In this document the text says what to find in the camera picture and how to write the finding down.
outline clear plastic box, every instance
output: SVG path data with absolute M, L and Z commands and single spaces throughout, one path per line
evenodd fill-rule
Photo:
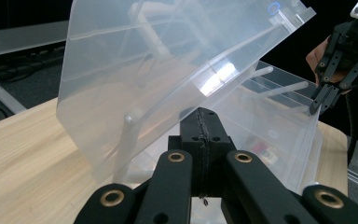
M 309 20 L 298 0 L 74 1 L 57 117 L 104 180 Z
M 257 68 L 268 66 L 260 62 Z M 315 184 L 323 141 L 317 129 L 319 112 L 315 116 L 309 112 L 308 96 L 315 89 L 314 83 L 274 67 L 244 81 L 223 100 L 208 100 L 201 106 L 218 114 L 237 149 L 252 151 L 287 189 L 301 195 L 306 186 Z M 115 181 L 131 187 L 146 181 L 166 150 L 168 136 L 178 134 L 176 125 L 132 159 Z M 191 223 L 226 223 L 221 200 L 206 200 L 208 206 L 193 198 Z

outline human hand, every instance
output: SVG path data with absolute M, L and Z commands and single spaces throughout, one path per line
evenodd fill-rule
M 308 65 L 310 66 L 310 69 L 315 74 L 316 84 L 319 84 L 319 78 L 318 78 L 318 75 L 315 73 L 315 68 L 318 65 L 318 62 L 324 56 L 324 50 L 327 47 L 328 39 L 329 39 L 329 37 L 327 37 L 324 42 L 322 42 L 315 49 L 313 49 L 306 57 L 306 61 L 307 61 Z M 330 81 L 333 83 L 339 82 L 348 74 L 348 72 L 349 71 L 336 71 L 335 74 L 330 79 Z

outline frosted plastic sheet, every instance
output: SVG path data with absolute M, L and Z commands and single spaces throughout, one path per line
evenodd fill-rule
M 296 0 L 74 1 L 57 117 L 104 180 L 313 15 Z

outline table surface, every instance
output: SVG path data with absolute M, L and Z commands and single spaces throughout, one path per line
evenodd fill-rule
M 89 196 L 106 183 L 55 116 L 57 100 L 0 121 L 0 223 L 73 223 Z M 347 137 L 323 123 L 316 181 L 348 194 Z

